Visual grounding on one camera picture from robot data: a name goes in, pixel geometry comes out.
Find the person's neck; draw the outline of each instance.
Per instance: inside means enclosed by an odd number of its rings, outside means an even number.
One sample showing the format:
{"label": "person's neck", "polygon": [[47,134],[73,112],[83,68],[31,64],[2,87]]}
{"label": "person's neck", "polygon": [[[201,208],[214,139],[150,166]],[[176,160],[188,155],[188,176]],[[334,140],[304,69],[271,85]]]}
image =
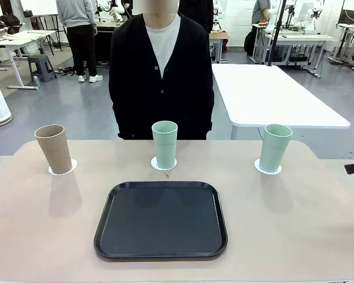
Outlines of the person's neck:
{"label": "person's neck", "polygon": [[170,25],[177,14],[143,14],[146,26],[151,29],[162,29]]}

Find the gray sweatshirt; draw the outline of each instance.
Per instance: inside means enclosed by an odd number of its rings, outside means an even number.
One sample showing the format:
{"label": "gray sweatshirt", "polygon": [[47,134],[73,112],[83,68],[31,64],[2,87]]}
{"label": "gray sweatshirt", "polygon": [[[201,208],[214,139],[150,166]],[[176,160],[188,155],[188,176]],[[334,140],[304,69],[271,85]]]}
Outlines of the gray sweatshirt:
{"label": "gray sweatshirt", "polygon": [[59,19],[67,28],[78,25],[96,27],[91,0],[57,0]]}

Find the beige cup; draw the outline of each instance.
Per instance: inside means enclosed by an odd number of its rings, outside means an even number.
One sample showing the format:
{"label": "beige cup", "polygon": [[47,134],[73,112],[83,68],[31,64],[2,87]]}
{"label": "beige cup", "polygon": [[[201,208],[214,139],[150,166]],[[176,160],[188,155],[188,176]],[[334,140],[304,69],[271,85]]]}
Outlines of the beige cup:
{"label": "beige cup", "polygon": [[44,126],[36,130],[34,135],[55,174],[64,174],[72,169],[70,151],[63,126]]}

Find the plastic stool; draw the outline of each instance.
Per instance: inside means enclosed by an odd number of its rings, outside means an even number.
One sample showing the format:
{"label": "plastic stool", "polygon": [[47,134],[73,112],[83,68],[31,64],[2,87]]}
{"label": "plastic stool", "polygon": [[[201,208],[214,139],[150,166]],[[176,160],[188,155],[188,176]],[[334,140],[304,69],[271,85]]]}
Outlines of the plastic stool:
{"label": "plastic stool", "polygon": [[[32,81],[34,81],[35,75],[44,82],[51,81],[53,78],[57,77],[47,55],[29,56],[28,62]],[[37,67],[36,71],[33,72],[31,64],[35,64]]]}

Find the cup rim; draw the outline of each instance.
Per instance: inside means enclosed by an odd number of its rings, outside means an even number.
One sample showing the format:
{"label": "cup rim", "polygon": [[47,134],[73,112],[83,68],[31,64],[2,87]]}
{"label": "cup rim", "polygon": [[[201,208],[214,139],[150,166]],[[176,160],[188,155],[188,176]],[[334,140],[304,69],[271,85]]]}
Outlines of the cup rim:
{"label": "cup rim", "polygon": [[[277,134],[270,133],[270,132],[267,130],[267,127],[268,127],[268,126],[280,126],[280,127],[287,128],[287,129],[290,130],[290,134],[287,135],[287,136],[279,136],[279,135],[277,135]],[[285,125],[282,125],[282,124],[269,124],[269,125],[266,125],[266,126],[265,126],[265,131],[266,131],[268,134],[270,134],[270,135],[272,135],[272,136],[274,136],[274,137],[291,137],[291,136],[293,135],[293,133],[294,133],[291,128],[289,128],[289,127],[287,127],[287,126],[285,126]]]}
{"label": "cup rim", "polygon": [[[50,137],[40,137],[40,136],[37,136],[37,131],[39,130],[42,130],[43,128],[46,128],[46,127],[50,127],[50,126],[59,126],[62,128],[62,130],[60,131],[60,133],[58,134],[55,134],[53,136],[50,136]],[[43,127],[40,127],[38,129],[36,129],[36,131],[34,132],[34,136],[37,138],[37,139],[50,139],[52,137],[57,137],[59,136],[60,134],[63,134],[64,133],[64,127],[62,125],[59,125],[59,124],[51,124],[51,125],[46,125],[46,126],[43,126]]]}
{"label": "cup rim", "polygon": [[[163,132],[161,132],[161,131],[156,131],[156,130],[153,128],[156,124],[158,124],[158,123],[164,123],[164,122],[168,122],[168,123],[174,124],[174,126],[175,126],[176,128],[175,128],[173,131],[168,131],[168,132],[166,132],[166,133],[163,133]],[[172,122],[172,121],[158,121],[158,122],[156,122],[156,123],[154,123],[154,124],[152,125],[152,130],[153,130],[155,133],[157,133],[157,134],[171,134],[171,133],[174,133],[175,131],[178,130],[178,125],[177,125],[175,122]]]}

